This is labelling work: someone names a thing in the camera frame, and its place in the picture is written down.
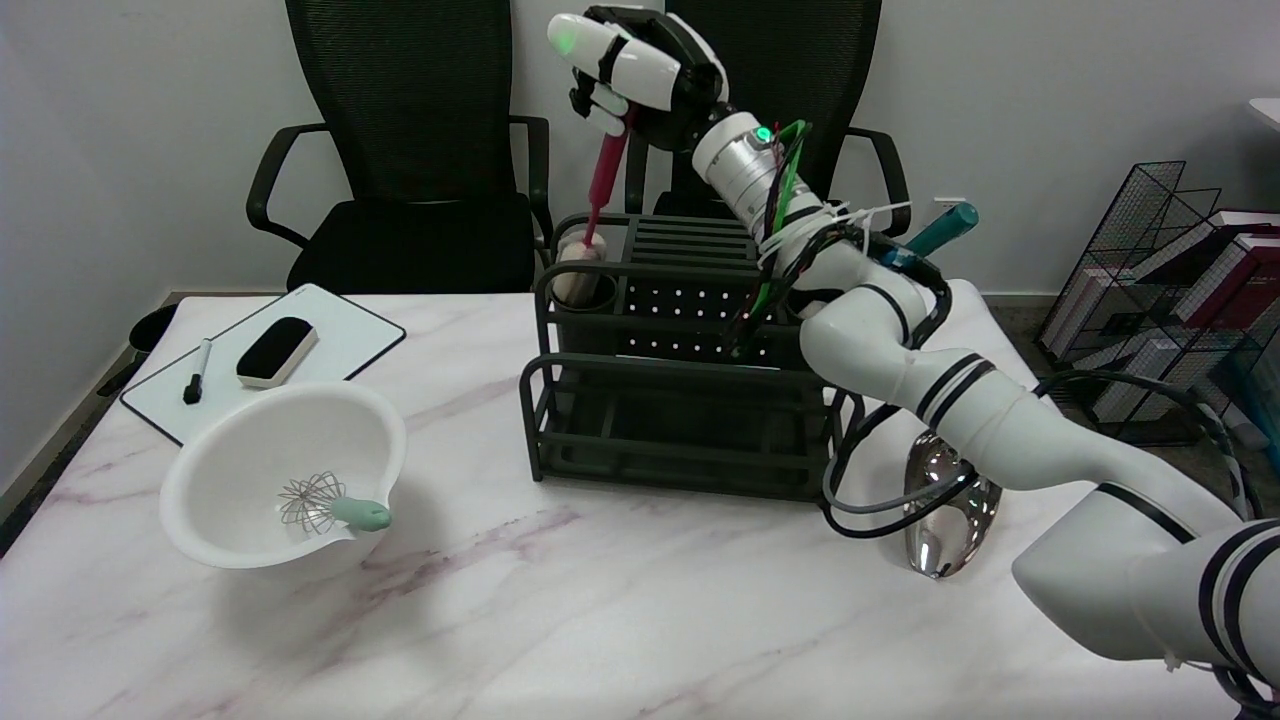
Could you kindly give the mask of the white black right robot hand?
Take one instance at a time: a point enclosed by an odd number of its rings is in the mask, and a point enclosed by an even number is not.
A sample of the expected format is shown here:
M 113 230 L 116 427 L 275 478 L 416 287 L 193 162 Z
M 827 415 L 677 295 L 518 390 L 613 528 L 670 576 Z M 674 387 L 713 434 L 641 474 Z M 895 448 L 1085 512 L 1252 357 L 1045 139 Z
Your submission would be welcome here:
M 690 152 L 728 101 L 716 51 L 675 13 L 593 5 L 554 15 L 547 38 L 572 67 L 572 109 L 608 136 L 630 128 L 655 149 Z

